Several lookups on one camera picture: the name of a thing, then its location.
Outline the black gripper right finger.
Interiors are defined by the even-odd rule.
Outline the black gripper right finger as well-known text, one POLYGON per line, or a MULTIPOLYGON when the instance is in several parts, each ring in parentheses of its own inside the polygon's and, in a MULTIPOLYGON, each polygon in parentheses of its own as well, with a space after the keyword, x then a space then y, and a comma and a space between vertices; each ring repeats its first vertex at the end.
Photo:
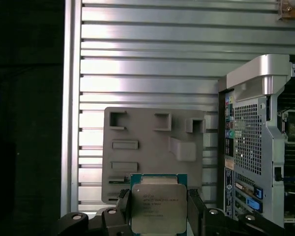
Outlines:
POLYGON ((187 191, 187 219, 195 236, 285 236, 286 230, 257 212, 233 220, 217 208, 208 208, 198 190, 187 191))

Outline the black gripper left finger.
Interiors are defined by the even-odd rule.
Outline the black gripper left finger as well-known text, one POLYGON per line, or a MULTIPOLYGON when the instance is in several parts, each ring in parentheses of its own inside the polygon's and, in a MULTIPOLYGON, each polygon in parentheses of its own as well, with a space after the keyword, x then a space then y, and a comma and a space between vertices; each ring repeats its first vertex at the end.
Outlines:
POLYGON ((115 207, 100 210, 92 219, 82 212, 61 217, 54 226, 56 236, 130 236, 131 190, 121 190, 115 207))

